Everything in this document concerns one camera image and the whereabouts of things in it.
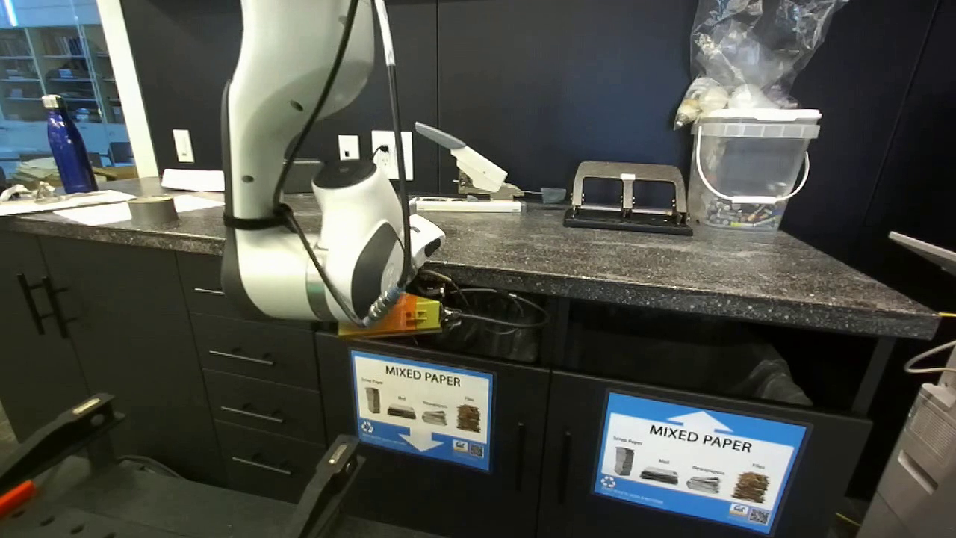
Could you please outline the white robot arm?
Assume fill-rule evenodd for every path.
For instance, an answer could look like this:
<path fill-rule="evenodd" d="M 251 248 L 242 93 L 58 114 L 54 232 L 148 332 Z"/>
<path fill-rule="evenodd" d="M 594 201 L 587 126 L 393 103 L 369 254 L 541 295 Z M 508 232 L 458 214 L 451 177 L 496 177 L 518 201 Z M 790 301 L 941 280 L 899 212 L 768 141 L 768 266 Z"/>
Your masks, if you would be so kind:
<path fill-rule="evenodd" d="M 373 160 L 299 169 L 312 132 L 394 66 L 387 0 L 240 0 L 224 87 L 227 295 L 276 320 L 373 325 L 445 232 Z"/>

